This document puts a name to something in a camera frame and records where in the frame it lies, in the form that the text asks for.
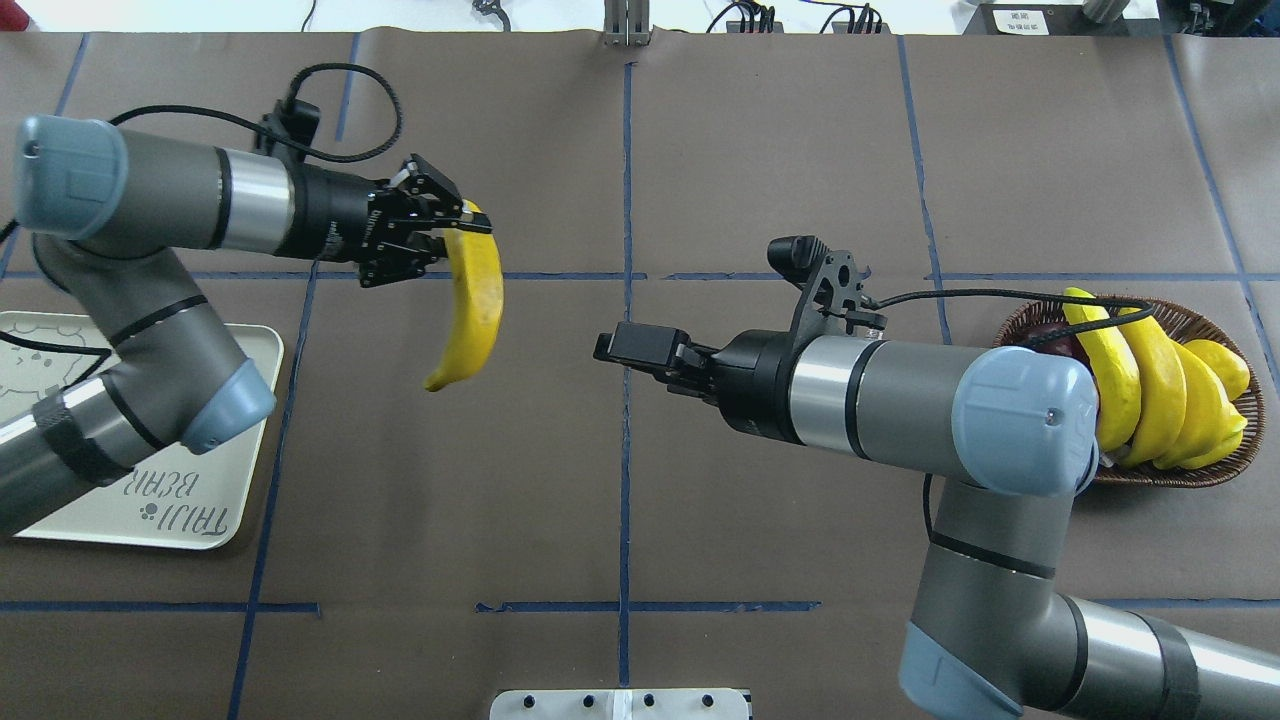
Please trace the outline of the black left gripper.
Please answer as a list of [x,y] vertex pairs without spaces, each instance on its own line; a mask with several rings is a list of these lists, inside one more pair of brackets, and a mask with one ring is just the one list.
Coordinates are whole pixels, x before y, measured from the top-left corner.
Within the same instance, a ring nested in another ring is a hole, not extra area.
[[434,231],[493,234],[488,217],[462,217],[456,183],[417,154],[389,179],[294,167],[294,256],[353,263],[364,287],[422,277],[447,260]]

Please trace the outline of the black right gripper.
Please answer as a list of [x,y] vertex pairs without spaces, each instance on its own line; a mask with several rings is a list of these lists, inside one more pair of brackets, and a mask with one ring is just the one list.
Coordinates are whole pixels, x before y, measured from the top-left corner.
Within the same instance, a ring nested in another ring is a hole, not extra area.
[[[678,328],[618,322],[611,333],[598,336],[594,359],[644,372],[668,372],[681,365],[680,348],[689,341],[690,336]],[[724,421],[739,432],[797,439],[787,405],[795,365],[787,332],[745,331],[723,348],[696,343],[687,347],[705,364],[666,373],[671,393],[718,407]]]

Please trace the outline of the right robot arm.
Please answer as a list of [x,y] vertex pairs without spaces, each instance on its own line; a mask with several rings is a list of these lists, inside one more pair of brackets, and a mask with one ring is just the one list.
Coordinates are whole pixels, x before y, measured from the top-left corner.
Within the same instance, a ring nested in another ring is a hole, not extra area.
[[744,433],[946,479],[899,670],[929,715],[1279,715],[1276,655],[1056,589],[1100,461],[1078,361],[799,328],[713,348],[630,322],[593,355],[716,405]]

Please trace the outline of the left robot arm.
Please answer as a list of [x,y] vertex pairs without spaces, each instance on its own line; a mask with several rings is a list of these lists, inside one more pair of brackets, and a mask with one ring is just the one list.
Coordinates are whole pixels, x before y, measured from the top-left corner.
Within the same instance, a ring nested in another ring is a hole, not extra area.
[[264,421],[275,395],[178,249],[352,263],[376,287],[451,266],[453,320],[428,391],[486,364],[504,275],[486,214],[419,155],[388,179],[308,164],[315,119],[276,109],[238,151],[32,115],[15,137],[15,222],[116,363],[3,424],[3,534],[14,536],[180,445],[206,454]]

